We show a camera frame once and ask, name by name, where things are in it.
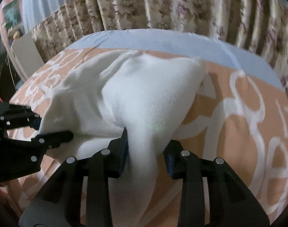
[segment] silver screw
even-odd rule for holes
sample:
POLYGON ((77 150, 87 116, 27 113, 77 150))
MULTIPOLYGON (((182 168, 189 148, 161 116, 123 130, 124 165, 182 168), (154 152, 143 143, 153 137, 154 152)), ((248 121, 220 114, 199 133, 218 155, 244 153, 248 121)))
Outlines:
POLYGON ((66 162, 68 164, 71 164, 71 163, 75 162, 75 158, 74 157, 69 157, 69 158, 66 159, 66 162))
POLYGON ((215 162, 216 162, 217 164, 219 164, 219 165, 224 164, 224 160, 223 160, 222 158, 216 158, 216 159, 215 159, 215 162))
POLYGON ((31 156, 30 159, 31 159, 32 162, 36 162, 37 161, 37 157, 35 157, 35 156, 31 156))
POLYGON ((110 154, 110 150, 109 149, 103 149, 102 151, 101 151, 101 154, 102 155, 108 155, 108 154, 110 154))
POLYGON ((181 155, 182 155, 182 156, 189 156, 189 155, 190 155, 190 152, 189 152, 188 150, 183 150, 183 151, 181 152, 181 155))

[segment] white towel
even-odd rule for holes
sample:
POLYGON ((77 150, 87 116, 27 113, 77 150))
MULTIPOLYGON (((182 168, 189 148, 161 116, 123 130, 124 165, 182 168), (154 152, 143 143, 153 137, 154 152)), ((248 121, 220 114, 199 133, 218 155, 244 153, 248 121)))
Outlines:
POLYGON ((141 51, 99 54, 53 90, 40 133, 70 130, 74 139, 47 155, 91 157, 128 131, 129 160, 109 180, 114 227, 136 226, 158 172, 156 157, 187 115, 205 73, 199 58, 160 59, 141 51))

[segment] curtain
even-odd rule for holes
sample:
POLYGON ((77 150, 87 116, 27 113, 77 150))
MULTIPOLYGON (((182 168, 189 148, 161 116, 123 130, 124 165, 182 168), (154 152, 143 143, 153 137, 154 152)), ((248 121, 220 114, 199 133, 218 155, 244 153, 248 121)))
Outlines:
POLYGON ((31 33, 47 62, 85 35, 137 28, 197 33, 258 54, 288 94, 285 0, 66 0, 31 33))

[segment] green picture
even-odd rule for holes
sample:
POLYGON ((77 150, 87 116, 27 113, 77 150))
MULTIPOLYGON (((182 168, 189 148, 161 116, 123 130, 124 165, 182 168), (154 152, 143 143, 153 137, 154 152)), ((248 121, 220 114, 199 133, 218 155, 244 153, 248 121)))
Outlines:
POLYGON ((11 3, 3 7, 4 21, 6 22, 6 30, 8 31, 12 26, 22 22, 19 9, 19 1, 13 0, 11 3))

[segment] mattress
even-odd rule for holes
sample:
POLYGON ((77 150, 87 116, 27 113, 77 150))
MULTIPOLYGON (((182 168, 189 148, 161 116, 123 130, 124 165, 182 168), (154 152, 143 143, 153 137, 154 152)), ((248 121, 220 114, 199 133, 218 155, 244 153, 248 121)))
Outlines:
MULTIPOLYGON (((162 58, 202 57, 207 75, 174 139, 199 157, 223 157, 258 199, 273 222, 288 203, 288 99, 280 80, 261 58, 227 43, 168 30, 104 31, 83 37, 49 60, 17 91, 12 102, 44 115, 50 90, 88 59, 118 48, 162 58)), ((9 137, 30 140, 30 128, 9 137)), ((161 157, 154 195, 138 226, 176 226, 181 182, 171 181, 161 157)), ((58 168, 45 156, 41 171, 7 183, 17 215, 58 168)), ((86 181, 81 220, 85 223, 86 181)))

